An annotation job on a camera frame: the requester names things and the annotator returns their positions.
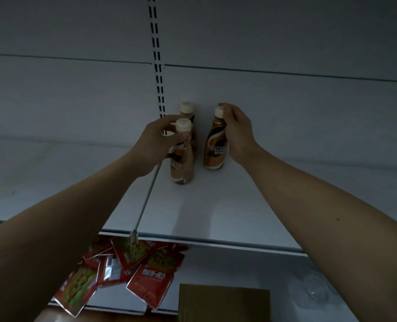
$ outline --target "hand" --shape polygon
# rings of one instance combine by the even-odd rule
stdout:
[[[189,138],[188,132],[176,133],[172,136],[162,135],[163,130],[170,128],[170,123],[176,122],[180,118],[180,115],[166,115],[149,123],[143,130],[139,140],[128,152],[128,155],[137,163],[140,176],[152,172],[156,165],[167,158],[171,147]]]
[[[235,105],[224,102],[219,106],[224,107],[224,120],[227,123],[225,134],[230,145],[230,156],[243,165],[250,155],[262,150],[253,136],[251,120]]]

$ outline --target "forearm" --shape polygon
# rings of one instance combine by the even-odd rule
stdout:
[[[126,154],[0,225],[0,320],[34,318],[75,268],[131,183]]]
[[[359,318],[397,314],[396,221],[260,148],[242,165]]]

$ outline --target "plastic lid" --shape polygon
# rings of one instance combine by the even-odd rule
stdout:
[[[223,106],[217,106],[215,108],[215,116],[220,119],[224,118],[224,107]]]
[[[192,102],[183,102],[180,106],[180,112],[185,114],[194,113],[194,104]]]
[[[189,119],[179,119],[176,121],[177,132],[189,132],[192,129],[192,123]]]

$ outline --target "person's left hand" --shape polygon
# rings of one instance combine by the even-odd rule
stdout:
[[[128,153],[138,164],[140,176],[152,172],[156,165],[167,158],[171,147],[189,138],[188,132],[176,133],[172,136],[162,135],[163,130],[170,129],[170,123],[180,118],[180,115],[166,115],[149,123],[143,130],[139,140]]]

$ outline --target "wooden floor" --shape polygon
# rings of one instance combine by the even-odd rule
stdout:
[[[135,316],[83,310],[77,318],[71,317],[60,307],[47,307],[35,322],[176,322],[177,316],[164,314],[146,314]]]

